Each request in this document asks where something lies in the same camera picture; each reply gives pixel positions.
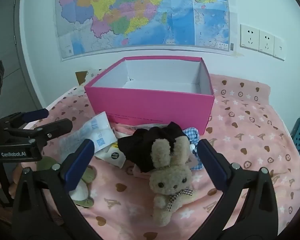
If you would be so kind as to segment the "person left hand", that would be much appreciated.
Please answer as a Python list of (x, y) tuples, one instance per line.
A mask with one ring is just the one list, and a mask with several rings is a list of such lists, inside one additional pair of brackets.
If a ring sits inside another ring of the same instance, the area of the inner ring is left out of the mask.
[(14, 182), (13, 174), (20, 168), (19, 163), (0, 163), (0, 198), (5, 203), (13, 202), (13, 199), (9, 193), (9, 188)]

